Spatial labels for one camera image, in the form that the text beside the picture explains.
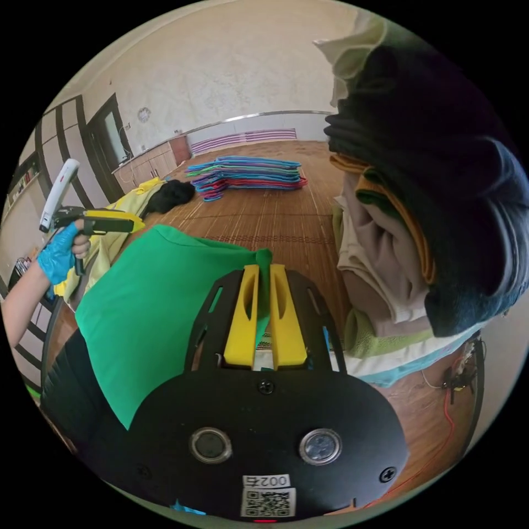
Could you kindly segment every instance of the doorway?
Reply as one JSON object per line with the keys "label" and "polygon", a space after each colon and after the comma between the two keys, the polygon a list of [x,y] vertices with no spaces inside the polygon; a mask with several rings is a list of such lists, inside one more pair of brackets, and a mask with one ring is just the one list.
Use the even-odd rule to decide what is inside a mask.
{"label": "doorway", "polygon": [[119,198],[123,195],[123,190],[112,173],[132,158],[132,149],[125,133],[116,94],[112,94],[87,123],[86,134],[98,172],[104,175],[107,185],[112,188],[112,194],[117,194]]}

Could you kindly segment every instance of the black cloth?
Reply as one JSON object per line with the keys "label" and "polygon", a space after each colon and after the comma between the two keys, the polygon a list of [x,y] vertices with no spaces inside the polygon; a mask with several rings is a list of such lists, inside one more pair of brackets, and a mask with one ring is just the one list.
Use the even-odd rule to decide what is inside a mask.
{"label": "black cloth", "polygon": [[529,180],[489,101],[448,59],[380,46],[326,117],[329,149],[371,164],[417,219],[436,280],[425,307],[452,336],[529,284]]}
{"label": "black cloth", "polygon": [[191,182],[169,180],[154,193],[143,213],[142,220],[149,213],[168,213],[176,206],[187,204],[195,196],[195,187]]}
{"label": "black cloth", "polygon": [[99,387],[79,330],[66,342],[46,376],[40,406],[74,443],[77,457],[100,479],[141,499],[169,506],[150,489],[142,461]]}

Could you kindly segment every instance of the kitchen cabinet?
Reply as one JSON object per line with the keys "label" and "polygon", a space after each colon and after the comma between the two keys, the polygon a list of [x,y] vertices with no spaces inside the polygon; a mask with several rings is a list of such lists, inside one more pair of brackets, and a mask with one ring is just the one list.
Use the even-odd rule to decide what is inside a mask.
{"label": "kitchen cabinet", "polygon": [[140,154],[114,171],[124,193],[155,177],[166,178],[179,164],[191,158],[185,136],[173,138]]}

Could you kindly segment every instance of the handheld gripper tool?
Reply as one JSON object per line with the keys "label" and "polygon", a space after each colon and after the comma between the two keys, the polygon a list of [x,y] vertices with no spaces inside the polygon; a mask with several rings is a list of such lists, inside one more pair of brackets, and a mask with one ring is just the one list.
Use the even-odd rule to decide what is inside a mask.
{"label": "handheld gripper tool", "polygon": [[[105,235],[109,231],[134,233],[145,227],[143,221],[132,213],[106,208],[63,206],[62,201],[66,196],[68,185],[77,177],[79,166],[80,163],[71,158],[64,163],[44,205],[39,226],[42,232],[48,233],[65,228],[78,219],[84,220],[85,235]],[[75,260],[75,273],[78,276],[84,274],[83,260]]]}

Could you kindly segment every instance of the qr code label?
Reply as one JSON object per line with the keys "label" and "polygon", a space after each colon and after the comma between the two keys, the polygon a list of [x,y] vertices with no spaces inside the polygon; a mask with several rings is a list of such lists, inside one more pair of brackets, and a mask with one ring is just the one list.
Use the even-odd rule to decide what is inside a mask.
{"label": "qr code label", "polygon": [[296,515],[296,489],[244,489],[241,517],[286,518]]}

